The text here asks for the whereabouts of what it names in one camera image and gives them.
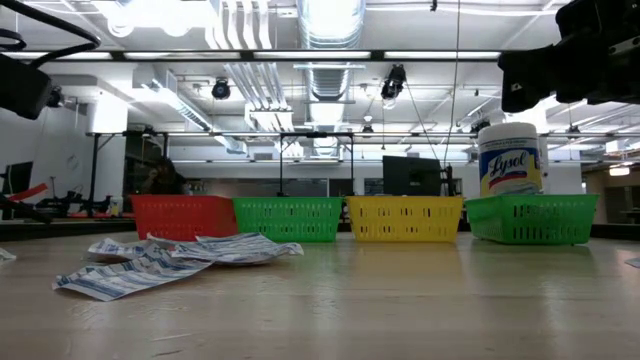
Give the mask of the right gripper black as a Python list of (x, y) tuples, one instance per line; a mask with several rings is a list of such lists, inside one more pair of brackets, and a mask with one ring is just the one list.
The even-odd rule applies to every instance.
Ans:
[(572, 0), (555, 20), (555, 46), (498, 57), (505, 113), (529, 110), (554, 93), (561, 103), (640, 104), (640, 0)]

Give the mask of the Lysol wipes canister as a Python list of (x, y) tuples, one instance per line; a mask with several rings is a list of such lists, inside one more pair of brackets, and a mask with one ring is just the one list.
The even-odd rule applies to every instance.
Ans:
[(478, 134), (480, 196), (543, 191), (539, 138), (533, 124), (511, 122)]

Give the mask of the green plastic basket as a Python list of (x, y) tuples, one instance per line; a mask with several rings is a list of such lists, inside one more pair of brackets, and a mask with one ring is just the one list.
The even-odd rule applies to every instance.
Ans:
[(274, 242), (321, 243), (336, 238), (341, 197), (236, 197), (241, 233), (260, 233)]
[(497, 195), (465, 202), (472, 234), (507, 245), (589, 241), (596, 195)]

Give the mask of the black monitor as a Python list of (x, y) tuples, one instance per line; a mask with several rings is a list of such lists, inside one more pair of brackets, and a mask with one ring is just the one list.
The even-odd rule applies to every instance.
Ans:
[(440, 196), (441, 166), (435, 159), (384, 156), (383, 190), (395, 196)]

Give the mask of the yellow plastic basket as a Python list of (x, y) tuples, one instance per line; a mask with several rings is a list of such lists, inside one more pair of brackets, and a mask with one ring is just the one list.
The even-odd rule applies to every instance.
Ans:
[(453, 243), (464, 205), (460, 196), (349, 196), (351, 230), (359, 242)]

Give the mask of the black overhead rig beam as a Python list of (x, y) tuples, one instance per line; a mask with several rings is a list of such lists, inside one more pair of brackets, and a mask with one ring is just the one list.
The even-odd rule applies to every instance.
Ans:
[(496, 62), (500, 52), (476, 50), (176, 50), (91, 51), (58, 62)]

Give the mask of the blue striped bandage wrapper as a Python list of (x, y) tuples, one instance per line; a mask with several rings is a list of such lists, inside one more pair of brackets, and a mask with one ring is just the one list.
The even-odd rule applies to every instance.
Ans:
[(69, 275), (57, 276), (52, 289), (76, 291), (108, 302), (183, 280), (211, 265), (211, 261), (175, 258), (164, 249), (150, 249), (133, 260), (87, 266)]
[(88, 253), (99, 260), (166, 260), (170, 259), (170, 253), (158, 243), (151, 240), (142, 240), (131, 243), (121, 243), (111, 238), (92, 244)]
[(151, 233), (148, 233), (146, 235), (146, 239), (151, 241), (152, 243), (158, 245), (159, 247), (161, 247), (163, 249), (166, 249), (166, 250), (169, 250), (169, 251), (173, 251), (179, 245), (186, 246), (186, 245), (196, 244), (196, 241), (176, 241), (176, 240), (156, 237), (156, 236), (152, 235)]
[(181, 252), (187, 257), (232, 265), (262, 264), (285, 255), (304, 255), (300, 244), (276, 243), (260, 233), (198, 237), (196, 242), (184, 245)]

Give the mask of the red plastic basket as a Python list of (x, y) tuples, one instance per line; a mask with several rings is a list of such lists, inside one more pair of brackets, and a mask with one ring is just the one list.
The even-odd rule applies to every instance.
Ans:
[(210, 195), (134, 195), (135, 225), (140, 240), (148, 235), (193, 242), (197, 236), (238, 233), (233, 201)]

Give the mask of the person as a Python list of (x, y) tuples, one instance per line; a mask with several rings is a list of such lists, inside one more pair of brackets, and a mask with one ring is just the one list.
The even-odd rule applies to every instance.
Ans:
[(177, 172), (169, 158), (162, 158), (150, 171), (142, 185), (141, 193), (145, 195), (186, 195), (186, 179)]

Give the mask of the dark shelf unit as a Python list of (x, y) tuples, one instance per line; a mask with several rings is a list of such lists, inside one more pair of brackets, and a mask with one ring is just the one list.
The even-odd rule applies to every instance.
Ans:
[(125, 142), (123, 194), (143, 194), (149, 191), (157, 165), (164, 157), (164, 148), (156, 138), (127, 137)]

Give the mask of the red object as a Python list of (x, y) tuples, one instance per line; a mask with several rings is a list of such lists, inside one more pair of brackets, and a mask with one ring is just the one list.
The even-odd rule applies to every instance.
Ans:
[(14, 202), (19, 202), (25, 199), (29, 199), (31, 197), (34, 197), (42, 192), (45, 192), (48, 189), (48, 186), (45, 183), (41, 183), (35, 187), (29, 188), (23, 192), (11, 195), (9, 197), (9, 200), (14, 201)]

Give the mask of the dark small monitor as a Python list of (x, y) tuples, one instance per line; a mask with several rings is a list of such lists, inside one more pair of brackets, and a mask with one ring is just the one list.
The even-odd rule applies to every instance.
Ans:
[(2, 180), (1, 193), (13, 195), (21, 193), (30, 188), (32, 162), (23, 162), (6, 165), (3, 172), (0, 172)]

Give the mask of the silver ceiling air duct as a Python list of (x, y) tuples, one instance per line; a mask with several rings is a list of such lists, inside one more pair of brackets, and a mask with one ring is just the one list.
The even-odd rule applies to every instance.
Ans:
[[(366, 0), (296, 0), (301, 46), (311, 50), (353, 50), (359, 46)], [(340, 101), (351, 72), (311, 69), (306, 81), (312, 99)]]

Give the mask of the black background table frame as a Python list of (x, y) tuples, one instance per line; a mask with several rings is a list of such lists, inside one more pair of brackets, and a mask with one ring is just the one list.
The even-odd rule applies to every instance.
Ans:
[(90, 171), (87, 197), (83, 206), (89, 217), (111, 217), (108, 213), (110, 198), (121, 196), (123, 213), (131, 212), (130, 196), (123, 194), (125, 142), (127, 137), (156, 138), (168, 155), (169, 137), (165, 132), (124, 131), (121, 133), (88, 133), (91, 138)]
[(284, 140), (286, 138), (293, 137), (297, 140), (299, 137), (304, 137), (307, 139), (321, 139), (332, 137), (337, 140), (340, 138), (346, 137), (350, 140), (349, 144), (349, 152), (351, 153), (350, 158), (350, 181), (351, 181), (351, 194), (355, 194), (355, 163), (354, 163), (354, 148), (355, 148), (355, 135), (352, 132), (325, 132), (325, 131), (308, 131), (308, 132), (280, 132), (278, 134), (279, 140), (279, 191), (277, 192), (278, 197), (286, 197), (284, 192)]

